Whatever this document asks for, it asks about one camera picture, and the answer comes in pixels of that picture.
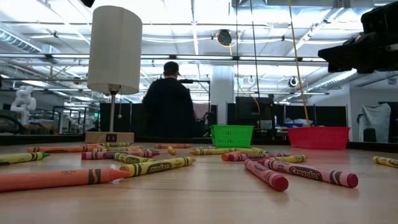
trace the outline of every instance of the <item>white cloth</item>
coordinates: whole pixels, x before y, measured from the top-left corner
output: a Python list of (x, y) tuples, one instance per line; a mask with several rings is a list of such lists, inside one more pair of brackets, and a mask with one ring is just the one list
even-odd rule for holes
[(363, 131), (373, 128), (378, 143), (388, 143), (391, 108), (387, 103), (379, 106), (361, 106), (359, 110), (359, 141), (363, 142)]

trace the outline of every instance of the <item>black jacket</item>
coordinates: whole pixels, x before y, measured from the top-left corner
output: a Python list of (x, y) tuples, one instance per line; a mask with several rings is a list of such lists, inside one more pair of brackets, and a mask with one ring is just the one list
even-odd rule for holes
[(169, 138), (197, 135), (189, 90), (178, 80), (154, 81), (142, 102), (149, 115), (147, 135)]

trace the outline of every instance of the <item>white column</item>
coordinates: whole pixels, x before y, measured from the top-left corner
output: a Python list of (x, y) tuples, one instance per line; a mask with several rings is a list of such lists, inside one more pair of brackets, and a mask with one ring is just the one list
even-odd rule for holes
[(218, 105), (217, 123), (226, 124), (227, 103), (234, 102), (232, 66), (214, 66), (211, 74), (210, 103)]

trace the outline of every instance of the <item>red crayon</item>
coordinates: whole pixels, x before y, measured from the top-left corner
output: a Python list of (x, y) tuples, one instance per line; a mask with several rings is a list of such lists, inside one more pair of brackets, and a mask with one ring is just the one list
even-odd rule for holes
[(188, 144), (156, 144), (155, 149), (167, 149), (168, 147), (172, 147), (173, 149), (189, 149), (192, 145)]
[(81, 145), (81, 146), (44, 146), (44, 147), (30, 147), (27, 152), (91, 152), (96, 146)]
[(158, 156), (160, 153), (153, 151), (128, 151), (128, 152), (82, 152), (81, 159), (113, 159), (116, 153), (129, 154), (139, 157), (151, 158)]
[(258, 161), (258, 163), (262, 164), (268, 169), (273, 169), (293, 175), (299, 175), (302, 177), (324, 181), (331, 184), (351, 188), (358, 185), (358, 177), (355, 174), (349, 172), (321, 169), (289, 162), (272, 161), (269, 159)]
[(289, 156), (284, 153), (265, 153), (265, 154), (229, 154), (226, 161), (245, 161), (250, 159), (253, 161), (258, 161), (262, 159), (268, 159), (271, 157), (283, 157)]
[(277, 191), (284, 191), (289, 186), (289, 182), (284, 176), (265, 168), (257, 162), (247, 159), (244, 161), (244, 166)]
[(85, 184), (103, 184), (128, 176), (130, 176), (130, 172), (115, 169), (0, 174), (0, 192)]

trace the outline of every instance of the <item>lamp shade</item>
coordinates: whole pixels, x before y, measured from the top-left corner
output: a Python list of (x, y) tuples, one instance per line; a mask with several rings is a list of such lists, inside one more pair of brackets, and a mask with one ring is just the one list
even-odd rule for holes
[(109, 84), (122, 94), (139, 92), (142, 21), (133, 12), (116, 6), (94, 10), (91, 30), (89, 89), (109, 93)]

